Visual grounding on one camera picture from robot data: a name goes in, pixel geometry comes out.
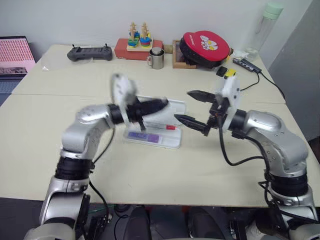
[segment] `water bottle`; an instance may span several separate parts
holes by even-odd
[[[266,41],[283,9],[284,8],[281,4],[275,2],[269,2],[266,5],[262,18],[260,19],[251,38],[250,44],[245,49],[245,52],[248,53],[245,58],[248,61],[252,62],[257,58],[259,50]]]

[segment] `beige table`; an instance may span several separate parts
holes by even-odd
[[[114,59],[80,64],[66,59],[70,46],[53,45],[0,107],[0,197],[43,200],[59,159],[62,132],[83,106],[110,102],[110,76],[125,73],[137,83],[139,94],[166,96],[186,102],[187,113],[205,122],[210,105],[196,101],[186,92],[213,91],[223,80],[204,69],[172,69],[172,56],[165,67],[150,69],[146,62]],[[255,64],[270,77],[260,59]],[[50,71],[42,71],[42,65]],[[227,62],[237,71],[242,88],[257,76]],[[303,138],[279,91],[266,80],[243,92],[240,108],[273,112],[287,127]],[[215,206],[265,206],[264,164],[260,160],[231,167],[224,162],[218,132],[209,137],[182,127],[181,148],[176,150],[128,143],[125,126],[118,126],[110,149],[96,164],[91,179],[111,203],[180,204]],[[111,133],[101,139],[98,152]],[[225,144],[229,158],[237,161],[259,154],[245,140],[228,133]],[[309,149],[308,177],[314,200],[320,206],[319,164]],[[91,200],[100,202],[91,190]]]
[[[59,159],[61,135],[78,109],[109,99],[86,96],[14,94],[0,107],[0,197],[43,200]],[[208,118],[210,105],[186,97],[187,112],[200,121]],[[243,110],[279,115],[289,130],[303,138],[285,104],[242,101]],[[254,160],[231,167],[223,159],[218,132],[208,137],[183,127],[181,148],[176,150],[124,141],[124,126],[117,127],[114,142],[96,164],[92,182],[110,203],[179,204],[214,206],[265,206],[262,181],[264,164]],[[107,132],[99,152],[108,142]],[[237,161],[257,155],[246,140],[232,138],[225,144],[229,158]],[[316,206],[320,206],[320,167],[309,149],[307,170]],[[101,202],[92,195],[93,202]]]
[[[68,45],[53,45],[32,71],[21,81],[13,94],[64,95],[104,97],[109,94],[112,73],[124,73],[135,80],[142,95],[167,96],[185,101],[187,90],[211,91],[220,85],[221,78],[206,69],[173,69],[172,54],[165,55],[164,68],[151,69],[145,61],[117,59],[93,60],[81,64],[71,62]],[[254,64],[271,79],[261,59]],[[225,66],[236,70],[241,88],[257,81],[257,75],[232,63]],[[279,91],[264,78],[258,85],[243,92],[243,100],[253,103],[285,103]]]

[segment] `yellow object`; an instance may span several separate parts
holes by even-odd
[[[224,76],[231,77],[231,76],[234,76],[235,74],[236,74],[236,70],[234,70],[233,68],[229,68]]]

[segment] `game controller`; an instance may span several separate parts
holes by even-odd
[[[110,61],[112,59],[112,49],[105,44],[104,47],[85,47],[73,45],[73,48],[67,53],[68,59],[75,62],[80,59],[105,59]]]

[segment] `cartoon print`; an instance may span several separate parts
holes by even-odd
[[[201,45],[204,50],[217,50],[218,46],[215,41],[210,40],[208,37],[201,35]]]

